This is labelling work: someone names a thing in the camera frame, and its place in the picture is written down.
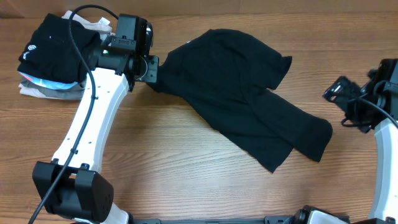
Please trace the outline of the black t-shirt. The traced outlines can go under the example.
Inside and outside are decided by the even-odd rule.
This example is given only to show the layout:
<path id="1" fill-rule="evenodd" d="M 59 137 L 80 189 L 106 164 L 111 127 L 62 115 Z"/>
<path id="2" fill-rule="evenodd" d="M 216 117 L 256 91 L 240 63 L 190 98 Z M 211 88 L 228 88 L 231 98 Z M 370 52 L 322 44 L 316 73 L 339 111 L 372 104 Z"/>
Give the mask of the black t-shirt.
<path id="1" fill-rule="evenodd" d="M 152 89 L 183 98 L 213 129 L 274 172 L 293 149 L 320 161 L 332 126 L 275 93 L 292 57 L 255 37 L 211 29 L 171 51 Z"/>

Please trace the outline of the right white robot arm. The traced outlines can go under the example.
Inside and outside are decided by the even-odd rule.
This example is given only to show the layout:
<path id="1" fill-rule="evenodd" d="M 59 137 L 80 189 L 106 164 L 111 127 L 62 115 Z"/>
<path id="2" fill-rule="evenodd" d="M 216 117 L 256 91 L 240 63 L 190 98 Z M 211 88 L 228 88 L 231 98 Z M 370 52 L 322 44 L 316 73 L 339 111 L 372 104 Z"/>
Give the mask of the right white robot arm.
<path id="1" fill-rule="evenodd" d="M 374 130 L 376 188 L 365 223 L 397 223 L 397 70 L 371 70 L 369 77 L 362 87 L 339 77 L 323 96 L 345 112 L 352 127 Z"/>

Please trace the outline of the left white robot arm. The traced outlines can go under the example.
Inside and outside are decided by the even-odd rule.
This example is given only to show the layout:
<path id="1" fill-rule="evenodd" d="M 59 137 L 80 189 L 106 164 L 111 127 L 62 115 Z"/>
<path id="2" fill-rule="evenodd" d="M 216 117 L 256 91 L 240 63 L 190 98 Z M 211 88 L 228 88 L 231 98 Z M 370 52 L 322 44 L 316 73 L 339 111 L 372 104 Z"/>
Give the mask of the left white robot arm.
<path id="1" fill-rule="evenodd" d="M 132 223 L 114 203 L 101 175 L 104 146 L 116 112 L 135 82 L 155 82 L 159 58 L 151 46 L 100 46 L 88 57 L 87 83 L 76 115 L 50 162 L 37 162 L 32 178 L 39 208 L 77 223 Z"/>

